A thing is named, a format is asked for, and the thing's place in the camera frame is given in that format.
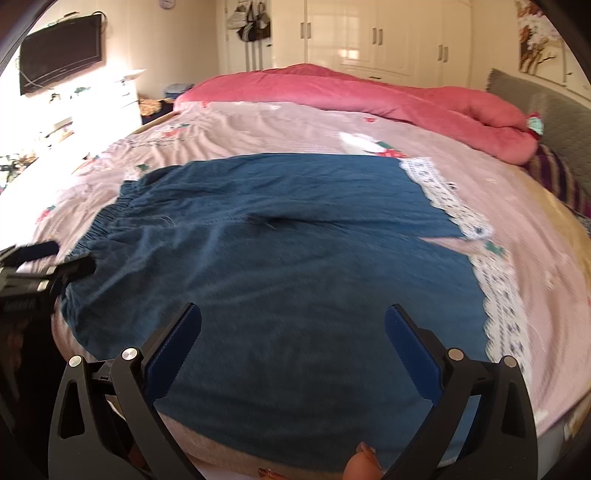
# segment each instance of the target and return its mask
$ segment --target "television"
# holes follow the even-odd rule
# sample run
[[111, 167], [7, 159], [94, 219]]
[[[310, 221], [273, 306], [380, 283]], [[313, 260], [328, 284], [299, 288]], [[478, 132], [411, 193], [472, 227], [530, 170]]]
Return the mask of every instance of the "television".
[[22, 42], [21, 95], [40, 90], [103, 60], [102, 14], [64, 20]]

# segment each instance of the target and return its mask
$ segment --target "fingernail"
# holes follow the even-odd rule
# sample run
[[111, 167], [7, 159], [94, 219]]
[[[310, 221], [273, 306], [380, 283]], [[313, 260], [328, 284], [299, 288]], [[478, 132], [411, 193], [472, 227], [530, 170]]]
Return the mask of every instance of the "fingernail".
[[359, 445], [357, 445], [356, 451], [358, 453], [363, 453], [370, 462], [372, 462], [380, 470], [382, 469], [378, 462], [378, 457], [375, 456], [375, 448], [371, 448], [367, 443], [361, 442]]
[[287, 477], [284, 477], [280, 473], [275, 473], [274, 471], [269, 470], [267, 468], [259, 468], [259, 476], [261, 478], [267, 476], [269, 478], [272, 478], [273, 480], [288, 480]]

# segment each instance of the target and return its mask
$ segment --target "yellow fabric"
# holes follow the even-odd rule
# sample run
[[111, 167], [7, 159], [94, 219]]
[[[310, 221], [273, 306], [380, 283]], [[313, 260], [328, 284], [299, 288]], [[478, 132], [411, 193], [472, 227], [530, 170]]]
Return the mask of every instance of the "yellow fabric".
[[528, 189], [532, 198], [540, 205], [554, 228], [564, 237], [573, 248], [574, 254], [583, 271], [587, 282], [587, 289], [591, 291], [591, 239], [571, 211], [551, 192], [543, 188], [524, 170], [512, 167], [515, 174]]

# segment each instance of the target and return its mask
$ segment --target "blue folded cloth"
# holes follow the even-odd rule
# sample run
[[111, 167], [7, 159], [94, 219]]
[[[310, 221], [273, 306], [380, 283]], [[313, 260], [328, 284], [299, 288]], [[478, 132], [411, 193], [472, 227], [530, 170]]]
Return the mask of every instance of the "blue folded cloth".
[[106, 359], [196, 303], [203, 330], [160, 412], [288, 465], [338, 472], [365, 441], [388, 466], [430, 403], [385, 335], [387, 307], [485, 359], [468, 258], [421, 239], [450, 236], [462, 234], [391, 158], [167, 167], [126, 182], [97, 215], [73, 252], [90, 251], [96, 273], [67, 289], [63, 313]]

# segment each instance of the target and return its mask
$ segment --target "floral wall painting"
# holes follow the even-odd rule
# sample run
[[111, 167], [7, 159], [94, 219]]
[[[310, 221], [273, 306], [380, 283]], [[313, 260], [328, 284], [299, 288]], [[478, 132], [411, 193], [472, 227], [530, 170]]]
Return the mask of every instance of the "floral wall painting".
[[564, 41], [540, 7], [515, 0], [519, 25], [519, 71], [564, 83]]

